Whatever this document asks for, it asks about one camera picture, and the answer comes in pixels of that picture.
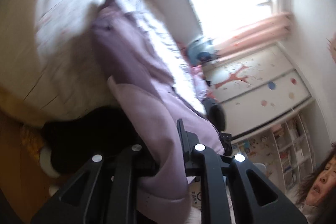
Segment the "pink floral curtain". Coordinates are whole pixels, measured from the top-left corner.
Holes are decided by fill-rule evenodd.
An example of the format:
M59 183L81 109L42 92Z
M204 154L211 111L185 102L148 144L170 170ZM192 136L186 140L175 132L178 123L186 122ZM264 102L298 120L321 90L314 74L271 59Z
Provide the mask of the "pink floral curtain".
M273 42L289 33L290 20L286 12L275 12L271 16L263 16L260 20L253 19L249 23L244 23L246 17L238 12L234 12L233 15L219 12L219 15L226 16L229 20L237 19L239 23L238 27L224 25L223 30L228 31L228 34L223 39L217 39L219 44L214 46L221 57Z

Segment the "black trousers leg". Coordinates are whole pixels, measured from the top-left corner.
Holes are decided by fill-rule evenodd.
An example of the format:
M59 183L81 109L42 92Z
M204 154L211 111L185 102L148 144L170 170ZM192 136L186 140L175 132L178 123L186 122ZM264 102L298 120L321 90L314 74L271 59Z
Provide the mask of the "black trousers leg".
M39 165L50 177L77 172L94 155L101 155L116 165L118 156L139 144L145 157L139 160L142 176L154 176L159 165L131 121L119 107L99 107L71 121L49 121L40 131L44 146Z

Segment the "pink cloth on bed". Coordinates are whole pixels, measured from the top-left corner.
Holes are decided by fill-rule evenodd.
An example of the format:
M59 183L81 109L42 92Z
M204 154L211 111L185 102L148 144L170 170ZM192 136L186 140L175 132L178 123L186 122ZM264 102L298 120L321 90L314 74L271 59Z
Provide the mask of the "pink cloth on bed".
M203 101L206 98L214 99L215 97L208 83L206 82L202 67L200 65L188 67L187 71L193 79L193 84L198 100Z

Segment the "black office chair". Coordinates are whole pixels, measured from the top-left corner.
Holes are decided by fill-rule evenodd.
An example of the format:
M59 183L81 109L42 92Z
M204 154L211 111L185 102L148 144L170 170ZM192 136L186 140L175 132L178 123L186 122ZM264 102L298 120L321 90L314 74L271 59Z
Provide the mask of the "black office chair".
M202 104L206 110L207 119L219 132L219 139L224 148L224 156L231 156L233 152L232 134L226 133L226 115L223 106L213 98L205 98Z

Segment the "white wardrobe with tree decal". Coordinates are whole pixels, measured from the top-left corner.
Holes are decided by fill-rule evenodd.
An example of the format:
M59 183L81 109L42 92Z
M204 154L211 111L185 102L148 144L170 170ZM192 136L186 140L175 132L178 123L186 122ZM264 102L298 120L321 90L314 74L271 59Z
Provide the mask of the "white wardrobe with tree decal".
M221 65L204 68L234 140L266 128L298 110L311 94L278 46L265 47Z

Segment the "lilac padded jacket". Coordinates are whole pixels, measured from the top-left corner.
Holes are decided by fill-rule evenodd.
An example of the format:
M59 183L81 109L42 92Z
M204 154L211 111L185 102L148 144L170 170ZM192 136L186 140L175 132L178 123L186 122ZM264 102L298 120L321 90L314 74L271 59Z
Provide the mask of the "lilac padded jacket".
M218 131L174 91L174 79L149 37L116 0L100 6L92 35L108 87L159 165L156 175L140 179L137 209L156 223L184 223L191 201L177 121L223 154Z

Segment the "white bookshelf with books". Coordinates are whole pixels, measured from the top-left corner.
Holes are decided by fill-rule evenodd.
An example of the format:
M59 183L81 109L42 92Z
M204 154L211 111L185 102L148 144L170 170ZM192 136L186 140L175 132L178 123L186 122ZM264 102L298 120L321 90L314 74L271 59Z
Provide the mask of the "white bookshelf with books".
M263 164L266 176L286 194L297 188L315 167L310 133L301 113L234 142L232 148L251 162Z

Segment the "blue cartoon curtain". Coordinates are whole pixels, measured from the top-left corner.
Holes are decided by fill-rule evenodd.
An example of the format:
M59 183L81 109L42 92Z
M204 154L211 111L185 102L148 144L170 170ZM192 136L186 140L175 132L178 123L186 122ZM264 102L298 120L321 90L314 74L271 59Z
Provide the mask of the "blue cartoon curtain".
M218 58L213 40L202 31L190 0L152 0L162 13L171 36L185 49L192 65L213 63Z

